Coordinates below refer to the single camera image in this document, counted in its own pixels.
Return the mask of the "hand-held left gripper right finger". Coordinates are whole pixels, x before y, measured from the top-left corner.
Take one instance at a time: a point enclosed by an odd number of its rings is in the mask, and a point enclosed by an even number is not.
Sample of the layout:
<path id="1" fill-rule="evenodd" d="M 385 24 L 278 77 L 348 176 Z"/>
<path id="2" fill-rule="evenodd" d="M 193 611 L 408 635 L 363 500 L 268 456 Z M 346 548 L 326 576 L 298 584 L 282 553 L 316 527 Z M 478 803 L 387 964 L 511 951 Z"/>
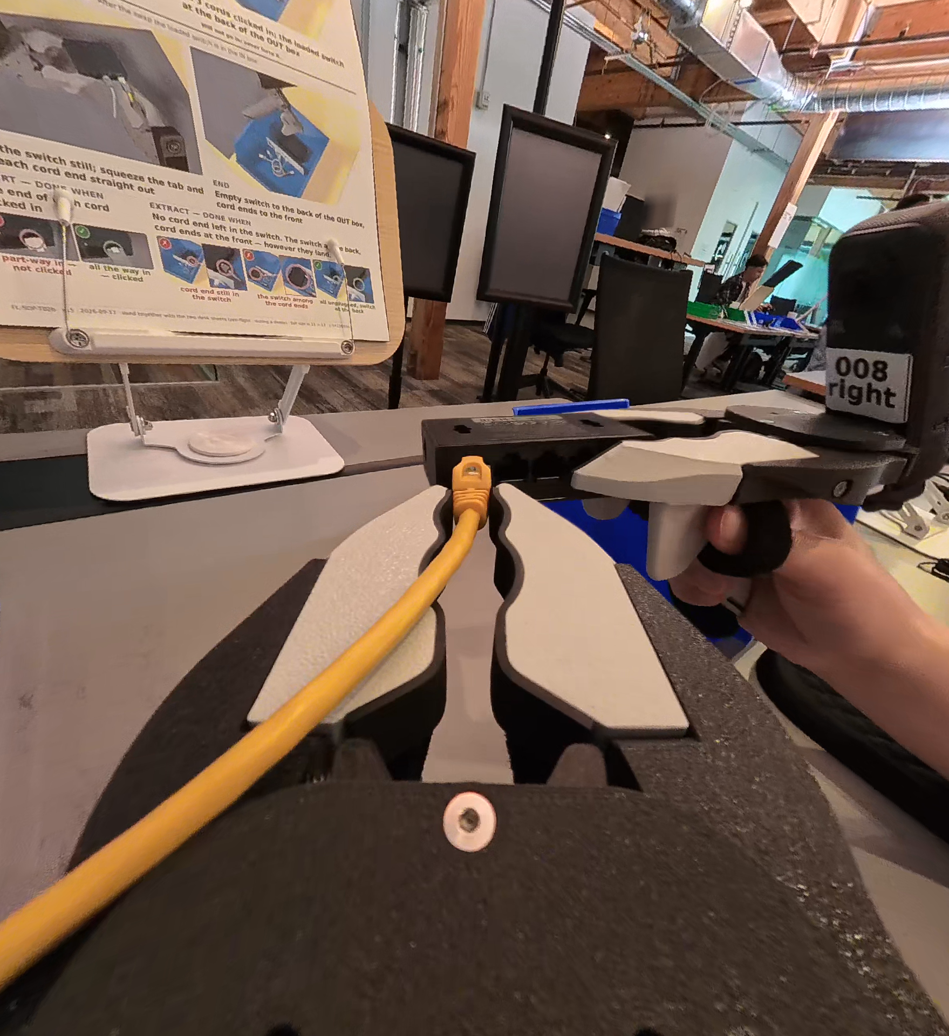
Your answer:
<path id="1" fill-rule="evenodd" d="M 510 761 L 572 745 L 614 758 L 626 742 L 679 742 L 692 723 L 619 565 L 517 486 L 494 490 L 491 704 Z"/>

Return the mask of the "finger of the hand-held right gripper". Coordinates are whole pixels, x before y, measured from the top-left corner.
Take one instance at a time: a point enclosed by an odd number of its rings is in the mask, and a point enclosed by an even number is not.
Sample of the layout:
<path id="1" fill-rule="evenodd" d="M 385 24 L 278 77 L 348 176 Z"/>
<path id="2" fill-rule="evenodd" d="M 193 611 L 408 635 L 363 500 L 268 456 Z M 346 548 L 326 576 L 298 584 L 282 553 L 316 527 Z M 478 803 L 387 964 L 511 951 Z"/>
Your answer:
<path id="1" fill-rule="evenodd" d="M 574 489 L 648 503 L 648 576 L 669 580 L 704 547 L 704 510 L 734 499 L 751 463 L 813 460 L 818 452 L 748 431 L 704 438 L 623 440 L 571 474 Z"/>
<path id="2" fill-rule="evenodd" d="M 642 407 L 597 407 L 595 418 L 616 421 L 630 427 L 655 432 L 675 432 L 678 429 L 698 432 L 708 427 L 712 421 L 711 418 L 696 411 Z"/>

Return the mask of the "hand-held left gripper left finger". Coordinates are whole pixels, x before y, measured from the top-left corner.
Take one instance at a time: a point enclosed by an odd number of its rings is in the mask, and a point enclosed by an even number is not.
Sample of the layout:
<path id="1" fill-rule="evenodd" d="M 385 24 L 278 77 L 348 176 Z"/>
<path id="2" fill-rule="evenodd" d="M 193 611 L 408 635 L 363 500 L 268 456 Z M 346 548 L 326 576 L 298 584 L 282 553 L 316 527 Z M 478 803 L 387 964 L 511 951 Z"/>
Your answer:
<path id="1" fill-rule="evenodd" d="M 360 527 L 330 552 L 248 713 L 256 726 L 364 635 L 408 589 L 453 529 L 440 486 Z M 435 604 L 317 727 L 372 741 L 384 761 L 425 761 L 445 711 L 445 625 Z"/>

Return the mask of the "black network switch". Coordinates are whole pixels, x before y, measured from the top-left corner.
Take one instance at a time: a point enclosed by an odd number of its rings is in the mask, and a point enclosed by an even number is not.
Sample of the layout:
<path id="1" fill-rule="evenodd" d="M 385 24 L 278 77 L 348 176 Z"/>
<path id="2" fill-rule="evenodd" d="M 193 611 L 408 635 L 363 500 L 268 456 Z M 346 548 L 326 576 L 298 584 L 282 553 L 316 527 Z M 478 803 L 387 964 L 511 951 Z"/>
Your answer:
<path id="1" fill-rule="evenodd" d="M 744 421 L 729 418 L 725 407 L 704 413 L 712 421 L 698 432 L 630 427 L 595 418 L 597 407 L 551 413 L 543 406 L 524 415 L 424 421 L 421 447 L 428 482 L 449 488 L 456 464 L 476 456 L 488 463 L 494 486 L 514 484 L 536 499 L 577 499 L 585 493 L 572 488 L 571 474 L 625 439 L 700 438 L 748 429 Z"/>

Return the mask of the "person's right forearm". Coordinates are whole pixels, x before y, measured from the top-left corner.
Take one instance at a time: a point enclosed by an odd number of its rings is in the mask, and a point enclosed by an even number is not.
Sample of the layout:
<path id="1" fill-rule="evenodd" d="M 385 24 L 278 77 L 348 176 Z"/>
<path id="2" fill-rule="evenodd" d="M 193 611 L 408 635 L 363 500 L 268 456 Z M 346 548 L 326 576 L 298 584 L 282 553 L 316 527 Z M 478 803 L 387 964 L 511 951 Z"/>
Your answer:
<path id="1" fill-rule="evenodd" d="M 949 782 L 949 628 L 863 551 L 823 562 L 807 666 Z"/>

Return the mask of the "person's right hand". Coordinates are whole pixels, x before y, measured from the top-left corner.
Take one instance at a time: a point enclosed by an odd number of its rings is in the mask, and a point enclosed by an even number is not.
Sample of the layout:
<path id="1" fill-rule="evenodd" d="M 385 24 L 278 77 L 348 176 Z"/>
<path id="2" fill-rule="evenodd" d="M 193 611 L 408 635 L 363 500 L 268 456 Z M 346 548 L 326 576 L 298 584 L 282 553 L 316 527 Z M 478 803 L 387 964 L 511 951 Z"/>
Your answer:
<path id="1" fill-rule="evenodd" d="M 813 668 L 825 649 L 856 631 L 856 576 L 872 566 L 866 544 L 831 503 L 792 500 L 785 510 L 792 545 L 773 573 L 751 578 L 724 576 L 692 562 L 670 586 L 675 598 L 716 606 L 739 618 L 753 639 L 792 662 Z"/>

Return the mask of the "black office chair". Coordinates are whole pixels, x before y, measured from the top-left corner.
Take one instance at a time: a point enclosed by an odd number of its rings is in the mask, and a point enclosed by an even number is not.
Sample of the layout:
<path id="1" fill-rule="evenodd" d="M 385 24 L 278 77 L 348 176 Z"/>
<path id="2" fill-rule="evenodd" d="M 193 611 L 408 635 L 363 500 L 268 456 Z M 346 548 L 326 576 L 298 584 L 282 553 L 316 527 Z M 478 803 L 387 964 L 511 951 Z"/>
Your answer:
<path id="1" fill-rule="evenodd" d="M 684 388 L 692 274 L 606 255 L 599 264 L 586 397 L 671 402 Z"/>

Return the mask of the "blue plastic bin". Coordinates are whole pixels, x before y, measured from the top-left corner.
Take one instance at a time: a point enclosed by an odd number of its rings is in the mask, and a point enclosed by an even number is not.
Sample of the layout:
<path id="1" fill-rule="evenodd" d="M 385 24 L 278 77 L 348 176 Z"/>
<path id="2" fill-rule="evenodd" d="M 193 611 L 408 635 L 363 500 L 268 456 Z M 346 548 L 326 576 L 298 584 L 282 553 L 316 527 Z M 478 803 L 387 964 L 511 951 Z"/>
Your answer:
<path id="1" fill-rule="evenodd" d="M 549 500 L 545 506 L 584 531 L 611 557 L 628 564 L 648 577 L 648 520 L 631 508 L 617 511 L 617 503 L 589 505 L 587 500 Z M 740 627 L 734 612 L 721 607 L 702 608 L 674 600 L 665 580 L 648 578 L 654 589 L 670 602 L 726 657 L 734 659 L 745 650 L 752 637 Z"/>

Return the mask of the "green-topped table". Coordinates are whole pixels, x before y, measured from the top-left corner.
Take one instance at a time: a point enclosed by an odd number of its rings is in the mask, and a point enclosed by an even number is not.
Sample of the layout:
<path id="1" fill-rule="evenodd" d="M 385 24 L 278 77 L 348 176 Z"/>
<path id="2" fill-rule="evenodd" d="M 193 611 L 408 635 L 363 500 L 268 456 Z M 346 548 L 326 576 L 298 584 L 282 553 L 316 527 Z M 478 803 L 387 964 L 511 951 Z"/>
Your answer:
<path id="1" fill-rule="evenodd" d="M 770 352 L 770 359 L 763 368 L 760 383 L 765 387 L 773 387 L 792 352 L 800 348 L 809 352 L 818 339 L 816 330 L 808 330 L 790 318 L 767 314 L 757 316 L 752 312 L 740 312 L 740 316 L 737 316 L 732 309 L 701 303 L 688 303 L 686 324 L 693 333 L 693 344 L 682 368 L 683 387 L 691 379 L 704 339 L 712 332 L 722 332 L 734 347 L 734 357 L 720 381 L 721 386 L 727 390 L 736 388 L 749 356 L 756 349 Z"/>

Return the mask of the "white stand base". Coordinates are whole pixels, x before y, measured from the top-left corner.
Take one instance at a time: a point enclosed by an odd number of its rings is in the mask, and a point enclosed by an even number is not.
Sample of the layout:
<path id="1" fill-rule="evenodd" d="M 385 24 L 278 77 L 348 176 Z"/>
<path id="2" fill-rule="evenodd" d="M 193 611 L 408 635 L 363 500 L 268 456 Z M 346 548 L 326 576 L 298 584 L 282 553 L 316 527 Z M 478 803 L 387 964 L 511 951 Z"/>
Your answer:
<path id="1" fill-rule="evenodd" d="M 138 502 L 340 473 L 344 459 L 308 419 L 157 421 L 143 435 L 130 424 L 87 433 L 90 492 Z"/>

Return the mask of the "black textured pad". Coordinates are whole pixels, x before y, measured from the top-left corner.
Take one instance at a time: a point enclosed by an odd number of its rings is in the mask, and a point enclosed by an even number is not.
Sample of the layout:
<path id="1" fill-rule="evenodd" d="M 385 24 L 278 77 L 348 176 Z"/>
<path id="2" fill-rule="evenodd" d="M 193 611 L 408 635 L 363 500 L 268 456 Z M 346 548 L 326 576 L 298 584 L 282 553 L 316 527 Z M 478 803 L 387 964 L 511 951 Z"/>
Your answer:
<path id="1" fill-rule="evenodd" d="M 949 846 L 949 782 L 825 681 L 773 650 L 755 672 L 763 693 L 801 732 Z"/>

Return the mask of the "black pole with round top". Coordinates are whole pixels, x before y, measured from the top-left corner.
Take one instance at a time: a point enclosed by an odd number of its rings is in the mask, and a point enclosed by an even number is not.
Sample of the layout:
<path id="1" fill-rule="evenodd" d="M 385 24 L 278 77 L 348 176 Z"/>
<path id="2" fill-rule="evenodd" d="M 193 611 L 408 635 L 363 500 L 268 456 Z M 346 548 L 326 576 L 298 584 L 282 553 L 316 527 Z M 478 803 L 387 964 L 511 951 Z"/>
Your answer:
<path id="1" fill-rule="evenodd" d="M 541 64 L 538 69 L 533 100 L 533 112 L 536 115 L 545 115 L 545 110 L 547 110 L 556 55 L 560 40 L 564 8 L 565 1 L 554 0 L 550 2 Z"/>

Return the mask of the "wooden pillar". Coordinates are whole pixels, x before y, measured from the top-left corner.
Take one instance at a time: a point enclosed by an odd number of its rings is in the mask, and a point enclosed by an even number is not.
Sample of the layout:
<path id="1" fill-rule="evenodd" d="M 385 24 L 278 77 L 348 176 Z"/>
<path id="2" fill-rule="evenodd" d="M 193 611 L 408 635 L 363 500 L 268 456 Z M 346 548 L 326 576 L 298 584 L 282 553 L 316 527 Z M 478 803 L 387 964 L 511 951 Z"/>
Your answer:
<path id="1" fill-rule="evenodd" d="M 448 1 L 438 62 L 433 136 L 466 148 L 481 55 L 484 1 Z M 408 374 L 419 380 L 440 376 L 444 346 L 445 303 L 413 304 L 409 328 Z"/>

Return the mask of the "printed instruction poster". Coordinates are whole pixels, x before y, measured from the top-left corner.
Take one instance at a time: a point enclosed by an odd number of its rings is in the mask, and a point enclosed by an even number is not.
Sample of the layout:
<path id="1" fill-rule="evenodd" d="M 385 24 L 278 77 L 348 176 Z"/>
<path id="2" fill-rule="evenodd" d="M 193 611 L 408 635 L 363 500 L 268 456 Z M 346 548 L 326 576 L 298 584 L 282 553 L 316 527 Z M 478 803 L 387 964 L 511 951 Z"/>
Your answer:
<path id="1" fill-rule="evenodd" d="M 0 1 L 0 342 L 371 363 L 391 340 L 349 2 Z"/>

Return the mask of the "silver ventilation duct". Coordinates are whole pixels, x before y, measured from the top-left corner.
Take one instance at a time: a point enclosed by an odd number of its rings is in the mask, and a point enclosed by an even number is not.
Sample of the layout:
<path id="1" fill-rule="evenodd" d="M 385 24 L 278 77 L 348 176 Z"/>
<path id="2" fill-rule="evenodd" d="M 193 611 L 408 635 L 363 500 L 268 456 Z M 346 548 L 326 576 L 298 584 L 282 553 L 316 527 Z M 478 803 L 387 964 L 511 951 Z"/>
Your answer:
<path id="1" fill-rule="evenodd" d="M 816 112 L 816 89 L 788 71 L 777 45 L 739 1 L 664 1 L 668 31 L 722 81 L 770 108 Z"/>

